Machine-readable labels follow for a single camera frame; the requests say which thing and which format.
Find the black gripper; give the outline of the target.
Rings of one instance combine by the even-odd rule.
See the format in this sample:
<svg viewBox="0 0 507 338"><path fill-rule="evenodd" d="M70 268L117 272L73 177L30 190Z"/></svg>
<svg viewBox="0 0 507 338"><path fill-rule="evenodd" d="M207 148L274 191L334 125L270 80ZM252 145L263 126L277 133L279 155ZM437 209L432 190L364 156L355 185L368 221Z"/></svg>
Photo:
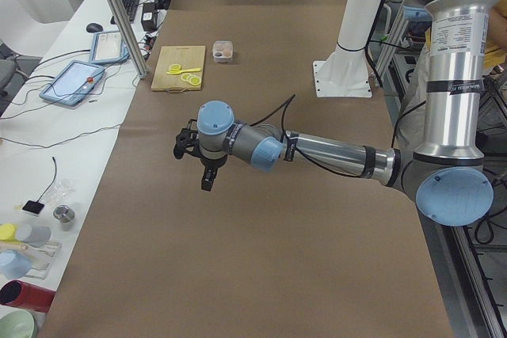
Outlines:
<svg viewBox="0 0 507 338"><path fill-rule="evenodd" d="M226 164L227 156L224 154L217 158L209 158L203 153L200 153L200 161L204 166L204 173L201 178L201 189L210 192L217 175L217 169Z"/></svg>

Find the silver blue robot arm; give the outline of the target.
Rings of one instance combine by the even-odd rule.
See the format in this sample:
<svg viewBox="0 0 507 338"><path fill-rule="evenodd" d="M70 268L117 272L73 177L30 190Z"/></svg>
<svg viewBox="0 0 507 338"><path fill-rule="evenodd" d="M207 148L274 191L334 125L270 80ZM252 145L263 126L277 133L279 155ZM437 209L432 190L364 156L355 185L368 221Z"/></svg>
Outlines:
<svg viewBox="0 0 507 338"><path fill-rule="evenodd" d="M208 39L234 42L229 64L212 63L194 104L228 103L246 122L262 119L289 96L287 127L330 139L384 148L391 122L381 91L368 98L319 98L311 62L331 49L331 37L346 0L189 0ZM211 192L189 176L189 205L181 216L190 225L214 229L267 226L301 218L332 224L367 218L413 221L405 196L370 180L338 177L310 164L283 162L264 174L232 158Z"/></svg>

